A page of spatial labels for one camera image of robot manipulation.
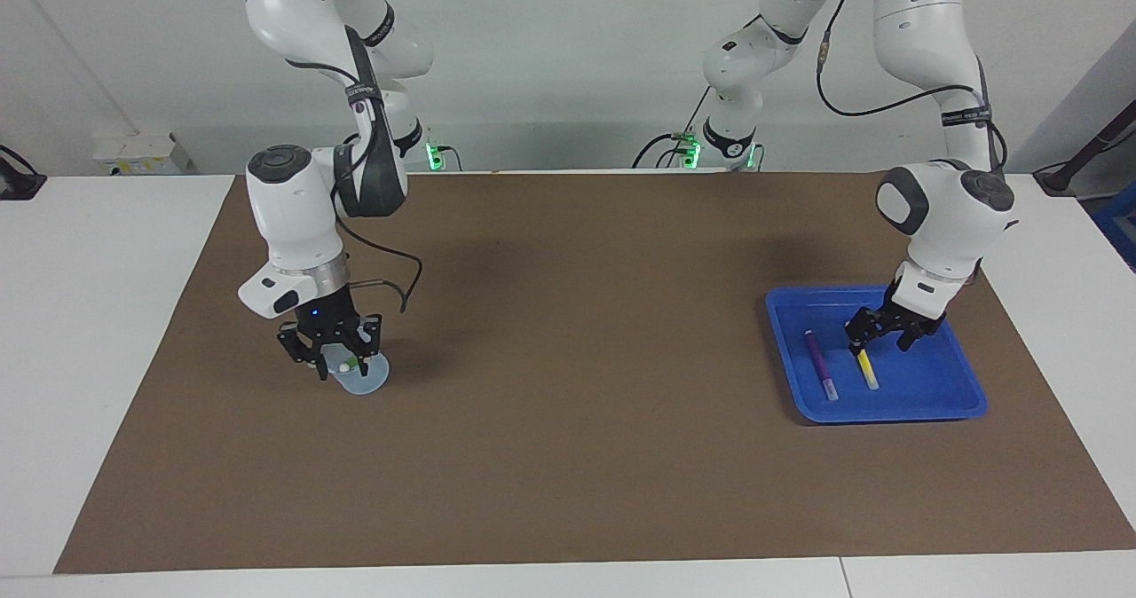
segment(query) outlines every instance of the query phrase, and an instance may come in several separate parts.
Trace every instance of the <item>table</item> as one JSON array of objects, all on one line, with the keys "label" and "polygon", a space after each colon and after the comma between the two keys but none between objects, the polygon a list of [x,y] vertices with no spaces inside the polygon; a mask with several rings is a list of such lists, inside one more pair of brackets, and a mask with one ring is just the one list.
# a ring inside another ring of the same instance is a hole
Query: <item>table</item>
[{"label": "table", "polygon": [[[0,595],[1127,597],[1136,587],[1136,551],[50,576],[232,183],[59,177],[34,201],[0,205]],[[1075,200],[1047,198],[1029,177],[1010,183],[1022,225],[985,272],[1133,522],[1136,275]],[[28,382],[40,388],[17,389]]]}]

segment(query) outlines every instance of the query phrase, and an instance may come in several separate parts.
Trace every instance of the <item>brown table mat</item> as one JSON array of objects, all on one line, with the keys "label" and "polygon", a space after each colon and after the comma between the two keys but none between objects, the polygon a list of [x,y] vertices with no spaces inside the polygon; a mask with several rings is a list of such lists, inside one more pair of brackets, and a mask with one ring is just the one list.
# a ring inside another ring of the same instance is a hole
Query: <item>brown table mat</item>
[{"label": "brown table mat", "polygon": [[416,177],[353,224],[426,261],[406,315],[357,293],[389,313],[365,398],[237,301],[265,258],[237,181],[56,572],[1136,548],[984,280],[951,322],[985,417],[796,413],[762,299],[887,281],[877,181]]}]

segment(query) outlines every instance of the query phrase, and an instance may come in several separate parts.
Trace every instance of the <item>blue plastic tray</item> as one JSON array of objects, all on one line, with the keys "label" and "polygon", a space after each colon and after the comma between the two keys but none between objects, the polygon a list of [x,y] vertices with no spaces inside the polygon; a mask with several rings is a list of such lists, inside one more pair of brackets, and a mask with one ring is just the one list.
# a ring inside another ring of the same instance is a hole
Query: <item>blue plastic tray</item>
[{"label": "blue plastic tray", "polygon": [[[797,409],[816,423],[954,421],[986,413],[986,394],[959,339],[944,322],[938,332],[902,352],[896,335],[868,346],[878,390],[869,390],[849,351],[844,323],[860,307],[879,307],[885,288],[778,288],[766,296],[785,375]],[[825,397],[804,331],[817,334],[840,400]]]}]

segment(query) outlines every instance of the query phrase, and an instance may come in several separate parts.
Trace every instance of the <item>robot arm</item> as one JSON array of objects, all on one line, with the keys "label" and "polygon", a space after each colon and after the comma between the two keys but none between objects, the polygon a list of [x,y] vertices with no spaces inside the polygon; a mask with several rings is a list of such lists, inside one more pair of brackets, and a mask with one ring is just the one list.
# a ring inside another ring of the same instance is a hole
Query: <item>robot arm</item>
[{"label": "robot arm", "polygon": [[[758,80],[795,56],[825,1],[759,0],[759,17],[705,53],[703,69],[718,98],[703,134],[730,167],[744,160],[755,132]],[[877,60],[896,78],[934,92],[947,158],[893,168],[877,190],[877,209],[911,243],[883,306],[863,308],[849,322],[853,351],[893,331],[902,333],[899,346],[907,350],[937,331],[950,300],[1013,223],[1013,193],[995,171],[989,102],[961,0],[874,5]],[[826,36],[818,83],[827,49]]]},{"label": "robot arm", "polygon": [[[382,16],[374,14],[376,1]],[[402,110],[409,105],[401,86],[382,90],[376,66],[386,81],[417,76],[429,68],[433,50],[394,22],[385,0],[245,0],[245,9],[256,35],[289,64],[343,86],[360,138],[314,150],[276,146],[249,161],[249,198],[268,263],[239,296],[267,318],[295,310],[298,323],[282,326],[278,339],[294,360],[316,364],[321,377],[327,366],[320,348],[333,343],[351,350],[366,373],[364,359],[378,352],[379,317],[354,310],[336,210],[389,216],[406,201],[406,143],[392,136],[387,101]],[[408,138],[417,132],[420,139],[417,119],[415,125]]]}]

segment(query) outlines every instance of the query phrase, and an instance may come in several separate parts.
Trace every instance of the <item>yellow marker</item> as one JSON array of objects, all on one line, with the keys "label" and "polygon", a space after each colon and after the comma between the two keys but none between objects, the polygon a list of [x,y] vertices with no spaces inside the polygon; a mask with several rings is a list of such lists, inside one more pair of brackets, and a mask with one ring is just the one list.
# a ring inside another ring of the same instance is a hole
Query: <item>yellow marker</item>
[{"label": "yellow marker", "polygon": [[876,371],[871,368],[871,362],[868,360],[868,350],[861,349],[855,355],[855,359],[860,364],[860,371],[863,372],[863,380],[868,381],[868,389],[878,390],[879,381],[876,380]]}]

